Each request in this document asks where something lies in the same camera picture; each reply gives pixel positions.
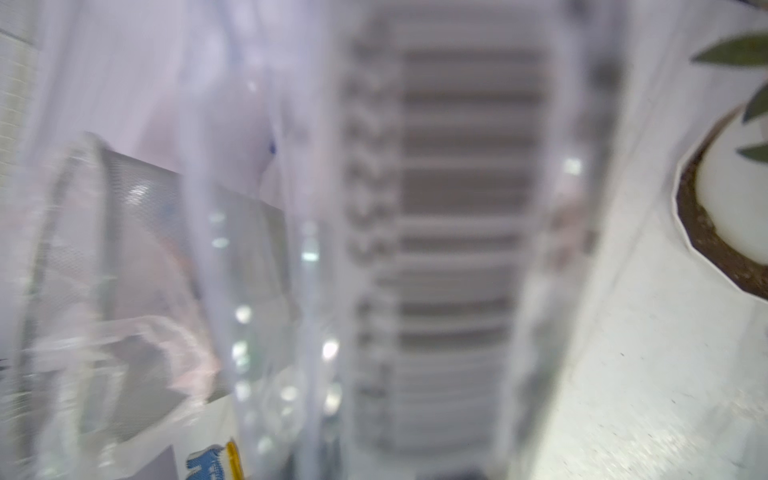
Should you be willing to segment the clear bottle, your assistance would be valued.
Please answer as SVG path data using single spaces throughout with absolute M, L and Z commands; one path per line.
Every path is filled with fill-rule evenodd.
M 177 144 L 250 479 L 529 479 L 624 1 L 189 1 Z

